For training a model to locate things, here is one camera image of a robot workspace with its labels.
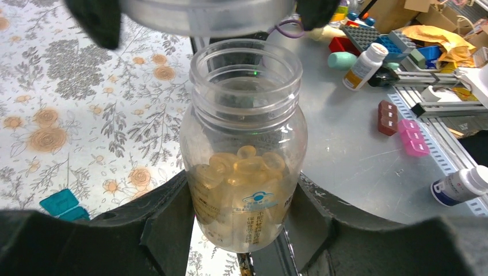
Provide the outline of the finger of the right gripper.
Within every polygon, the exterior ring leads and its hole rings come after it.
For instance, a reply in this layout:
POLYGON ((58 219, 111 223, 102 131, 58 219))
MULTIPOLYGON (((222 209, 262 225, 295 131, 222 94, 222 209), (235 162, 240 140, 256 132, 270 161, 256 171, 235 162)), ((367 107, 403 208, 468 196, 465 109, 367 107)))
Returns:
POLYGON ((340 2, 340 0, 297 0, 296 12, 300 15, 303 30, 313 30, 327 25, 340 2))
POLYGON ((118 49, 122 15, 118 0, 65 0, 64 4, 99 47, 118 49))

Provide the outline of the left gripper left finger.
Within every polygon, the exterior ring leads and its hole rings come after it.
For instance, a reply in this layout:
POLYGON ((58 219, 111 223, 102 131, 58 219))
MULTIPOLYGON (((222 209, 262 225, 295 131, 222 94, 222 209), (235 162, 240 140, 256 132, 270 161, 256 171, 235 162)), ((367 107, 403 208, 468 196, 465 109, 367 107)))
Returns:
POLYGON ((186 173, 90 221, 1 211, 2 275, 184 275, 194 210, 186 173))

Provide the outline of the teal pill box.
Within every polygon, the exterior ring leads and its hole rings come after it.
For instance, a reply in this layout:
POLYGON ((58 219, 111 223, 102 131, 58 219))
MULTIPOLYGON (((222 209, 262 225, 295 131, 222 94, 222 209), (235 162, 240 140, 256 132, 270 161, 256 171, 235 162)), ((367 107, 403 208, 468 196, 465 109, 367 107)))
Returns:
POLYGON ((63 189, 40 201, 40 206, 51 216, 63 221, 89 221, 87 210, 70 189, 63 189))

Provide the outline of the gold bottle cap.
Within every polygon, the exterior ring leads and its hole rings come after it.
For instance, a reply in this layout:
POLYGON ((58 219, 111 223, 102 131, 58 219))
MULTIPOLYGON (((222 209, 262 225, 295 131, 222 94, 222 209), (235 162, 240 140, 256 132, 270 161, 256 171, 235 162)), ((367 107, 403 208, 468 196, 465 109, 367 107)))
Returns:
POLYGON ((266 31, 295 10, 289 0, 120 1, 130 19, 153 30, 193 37, 235 37, 266 31))

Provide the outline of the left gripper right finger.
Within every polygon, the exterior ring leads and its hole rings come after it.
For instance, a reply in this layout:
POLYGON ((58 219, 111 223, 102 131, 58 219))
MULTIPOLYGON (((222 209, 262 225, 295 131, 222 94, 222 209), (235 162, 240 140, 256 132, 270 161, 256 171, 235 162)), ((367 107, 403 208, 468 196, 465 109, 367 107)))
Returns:
POLYGON ((314 275, 486 275, 487 218, 401 224, 300 175, 286 223, 299 272, 314 275))

